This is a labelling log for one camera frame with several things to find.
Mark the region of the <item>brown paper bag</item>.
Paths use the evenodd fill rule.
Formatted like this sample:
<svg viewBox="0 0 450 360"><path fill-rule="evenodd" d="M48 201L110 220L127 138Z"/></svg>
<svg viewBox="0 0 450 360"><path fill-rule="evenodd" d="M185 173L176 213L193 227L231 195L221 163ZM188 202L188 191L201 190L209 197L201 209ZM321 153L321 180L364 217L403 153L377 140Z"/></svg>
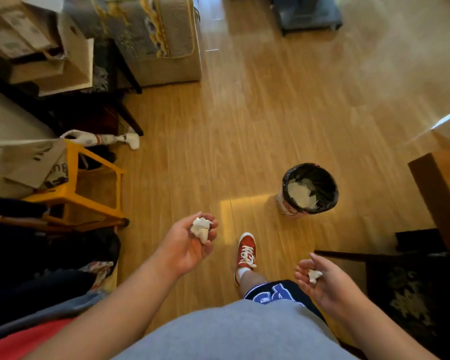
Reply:
<svg viewBox="0 0 450 360"><path fill-rule="evenodd" d="M2 149L3 178L44 191L69 181L67 140L64 138L9 145Z"/></svg>

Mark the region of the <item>grey shirt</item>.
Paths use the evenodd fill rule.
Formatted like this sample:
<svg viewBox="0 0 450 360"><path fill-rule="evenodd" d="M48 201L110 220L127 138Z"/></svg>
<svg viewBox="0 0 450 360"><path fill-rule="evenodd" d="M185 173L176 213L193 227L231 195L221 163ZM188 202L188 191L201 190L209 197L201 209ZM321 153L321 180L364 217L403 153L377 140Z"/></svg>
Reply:
<svg viewBox="0 0 450 360"><path fill-rule="evenodd" d="M113 360L356 360L297 302L239 300L178 317Z"/></svg>

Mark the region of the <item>yellow plastic stool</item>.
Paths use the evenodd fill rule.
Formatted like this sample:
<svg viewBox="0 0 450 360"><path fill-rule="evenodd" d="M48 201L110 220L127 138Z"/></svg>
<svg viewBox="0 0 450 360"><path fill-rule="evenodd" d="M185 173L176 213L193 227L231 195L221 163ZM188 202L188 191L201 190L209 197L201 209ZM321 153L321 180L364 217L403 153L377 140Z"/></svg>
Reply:
<svg viewBox="0 0 450 360"><path fill-rule="evenodd" d="M130 220L125 217L121 207L122 179L125 171L116 166L114 163L110 163L97 154L88 151L83 146L72 142L70 139L65 139L65 143L68 181L56 187L33 193L30 196L25 197L23 200L32 203L44 204L48 208L62 205L64 207L62 217L54 217L48 213L43 215L43 220L49 224L57 225L66 229L89 231L107 227L126 228L129 226ZM102 167L92 171L79 169L78 161L81 155L88 156L96 162L101 163ZM114 208L98 203L93 199L86 198L77 193L79 178L86 176L92 177L94 174L101 174L103 169L112 170L116 177L115 187L112 190L115 197ZM100 214L104 217L104 219L101 221L88 221L85 223L73 224L71 222L72 206L89 210L95 214Z"/></svg>

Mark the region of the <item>red cloth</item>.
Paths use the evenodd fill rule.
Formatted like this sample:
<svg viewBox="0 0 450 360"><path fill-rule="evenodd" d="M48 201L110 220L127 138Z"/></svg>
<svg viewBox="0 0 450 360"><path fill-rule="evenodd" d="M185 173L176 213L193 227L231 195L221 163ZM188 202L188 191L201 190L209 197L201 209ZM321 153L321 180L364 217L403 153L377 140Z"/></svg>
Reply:
<svg viewBox="0 0 450 360"><path fill-rule="evenodd" d="M49 321L0 339L0 360L21 360L74 320L66 318Z"/></svg>

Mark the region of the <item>person's right forearm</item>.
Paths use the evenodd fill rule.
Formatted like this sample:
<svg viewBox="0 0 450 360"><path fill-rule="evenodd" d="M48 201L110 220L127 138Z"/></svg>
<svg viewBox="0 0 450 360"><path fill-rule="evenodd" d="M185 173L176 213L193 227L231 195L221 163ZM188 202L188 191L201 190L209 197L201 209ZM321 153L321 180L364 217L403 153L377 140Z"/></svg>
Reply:
<svg viewBox="0 0 450 360"><path fill-rule="evenodd" d="M440 360L365 296L341 305L340 322L368 360Z"/></svg>

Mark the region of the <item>beige sofa with patterned cover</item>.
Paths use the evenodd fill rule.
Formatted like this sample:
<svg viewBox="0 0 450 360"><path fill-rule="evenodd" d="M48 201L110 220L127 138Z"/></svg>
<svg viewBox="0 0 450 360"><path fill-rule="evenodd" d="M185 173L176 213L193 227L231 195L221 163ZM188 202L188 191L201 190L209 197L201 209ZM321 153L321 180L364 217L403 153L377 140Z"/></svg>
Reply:
<svg viewBox="0 0 450 360"><path fill-rule="evenodd" d="M193 0L65 0L64 11L88 39L113 40L141 87L202 79Z"/></svg>

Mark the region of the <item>trash bin with black liner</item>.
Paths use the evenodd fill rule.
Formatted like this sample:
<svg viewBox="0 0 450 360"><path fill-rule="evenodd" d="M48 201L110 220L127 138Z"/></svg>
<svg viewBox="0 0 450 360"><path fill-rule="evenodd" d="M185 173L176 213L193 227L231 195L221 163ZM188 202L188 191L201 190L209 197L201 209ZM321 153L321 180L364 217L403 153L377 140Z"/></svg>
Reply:
<svg viewBox="0 0 450 360"><path fill-rule="evenodd" d="M290 181L306 183L317 197L317 208L301 210L288 195ZM314 163L301 163L288 169L282 177L282 185L276 196L280 212L291 218L317 215L333 209L338 202L338 187L333 176Z"/></svg>

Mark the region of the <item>black and blue shorts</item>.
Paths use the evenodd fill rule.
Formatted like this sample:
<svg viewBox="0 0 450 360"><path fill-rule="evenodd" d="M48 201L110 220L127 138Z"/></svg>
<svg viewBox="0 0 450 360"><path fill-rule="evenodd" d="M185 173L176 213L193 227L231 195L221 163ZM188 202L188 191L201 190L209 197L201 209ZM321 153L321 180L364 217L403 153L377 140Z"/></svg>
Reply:
<svg viewBox="0 0 450 360"><path fill-rule="evenodd" d="M302 291L297 283L289 279L258 284L251 288L243 299L261 304L269 304L279 300L299 303L327 324L327 321L312 299Z"/></svg>

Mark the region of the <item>person's left forearm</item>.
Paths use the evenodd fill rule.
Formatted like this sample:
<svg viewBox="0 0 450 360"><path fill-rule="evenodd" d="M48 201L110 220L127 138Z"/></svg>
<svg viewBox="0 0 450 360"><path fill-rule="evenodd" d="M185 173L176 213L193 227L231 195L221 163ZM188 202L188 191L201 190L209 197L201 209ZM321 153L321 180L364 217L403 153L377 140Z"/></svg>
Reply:
<svg viewBox="0 0 450 360"><path fill-rule="evenodd" d="M110 360L143 337L180 274L152 255L105 300L23 360Z"/></svg>

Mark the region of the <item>large white tissue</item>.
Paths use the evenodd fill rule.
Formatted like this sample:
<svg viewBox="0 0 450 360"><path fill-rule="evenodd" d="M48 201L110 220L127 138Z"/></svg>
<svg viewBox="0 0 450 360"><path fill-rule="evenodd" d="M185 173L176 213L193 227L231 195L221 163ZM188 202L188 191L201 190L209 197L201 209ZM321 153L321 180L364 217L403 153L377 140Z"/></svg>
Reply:
<svg viewBox="0 0 450 360"><path fill-rule="evenodd" d="M205 245L208 241L209 231L212 224L212 221L204 217L198 217L193 221L190 227L190 232L193 236L199 239L202 245Z"/></svg>

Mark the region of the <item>person's left hand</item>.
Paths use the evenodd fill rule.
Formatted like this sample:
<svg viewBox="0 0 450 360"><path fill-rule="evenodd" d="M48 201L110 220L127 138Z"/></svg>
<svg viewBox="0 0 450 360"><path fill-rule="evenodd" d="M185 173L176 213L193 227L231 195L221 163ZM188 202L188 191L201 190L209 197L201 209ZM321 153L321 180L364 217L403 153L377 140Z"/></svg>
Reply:
<svg viewBox="0 0 450 360"><path fill-rule="evenodd" d="M156 256L176 280L192 271L213 250L218 221L211 213L202 212L202 217L212 221L205 245L192 235L190 229L174 229L172 225L156 250Z"/></svg>

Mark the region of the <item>dark floral rug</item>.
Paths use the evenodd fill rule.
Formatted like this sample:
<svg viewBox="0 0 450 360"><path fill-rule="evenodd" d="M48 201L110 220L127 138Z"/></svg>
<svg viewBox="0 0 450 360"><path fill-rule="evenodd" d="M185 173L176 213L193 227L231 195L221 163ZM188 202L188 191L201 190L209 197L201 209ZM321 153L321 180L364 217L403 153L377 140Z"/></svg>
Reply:
<svg viewBox="0 0 450 360"><path fill-rule="evenodd" d="M314 253L364 263L370 300L423 347L450 360L450 251L437 228L395 236L394 253Z"/></svg>

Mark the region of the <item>pile of dark clothes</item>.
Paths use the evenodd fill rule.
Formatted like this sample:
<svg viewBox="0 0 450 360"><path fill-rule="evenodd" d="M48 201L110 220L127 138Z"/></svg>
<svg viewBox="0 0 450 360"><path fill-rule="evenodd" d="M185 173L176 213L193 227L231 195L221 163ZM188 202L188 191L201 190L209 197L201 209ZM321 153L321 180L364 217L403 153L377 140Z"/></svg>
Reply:
<svg viewBox="0 0 450 360"><path fill-rule="evenodd" d="M0 198L0 216L42 218L44 204ZM48 234L0 223L0 339L78 315L100 292L119 260L121 241L112 228Z"/></svg>

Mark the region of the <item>black low table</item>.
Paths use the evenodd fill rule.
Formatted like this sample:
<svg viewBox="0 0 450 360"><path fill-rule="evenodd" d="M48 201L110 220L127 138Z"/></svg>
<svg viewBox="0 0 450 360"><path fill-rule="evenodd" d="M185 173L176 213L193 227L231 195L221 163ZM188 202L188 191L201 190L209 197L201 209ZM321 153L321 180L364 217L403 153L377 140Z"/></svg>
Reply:
<svg viewBox="0 0 450 360"><path fill-rule="evenodd" d="M126 88L120 88L122 73L137 94L143 92L115 41L111 38L93 41L92 87L38 96L38 85L24 82L12 85L12 64L0 57L0 93L39 121L55 135L77 129L90 133L111 133L108 117L121 117L139 137L144 135L136 119L123 102Z"/></svg>

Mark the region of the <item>red sneaker with white laces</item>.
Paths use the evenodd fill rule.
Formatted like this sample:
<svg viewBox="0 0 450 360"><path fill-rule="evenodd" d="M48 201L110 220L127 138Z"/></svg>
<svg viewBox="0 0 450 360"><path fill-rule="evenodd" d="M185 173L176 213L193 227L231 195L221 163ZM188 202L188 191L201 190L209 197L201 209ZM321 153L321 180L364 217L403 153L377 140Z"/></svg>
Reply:
<svg viewBox="0 0 450 360"><path fill-rule="evenodd" d="M236 283L236 279L235 279L235 272L239 267L244 267L244 266L249 267L252 269L252 271L254 271L254 269L256 267L256 263L255 263L256 249L257 249L257 245L256 245L256 241L255 241L255 238L252 235L252 233L250 233L250 232L243 233L240 236L240 238L238 240L238 245L237 245L236 266L235 266L235 270L234 270L234 281L235 281L236 285L237 285L237 283Z"/></svg>

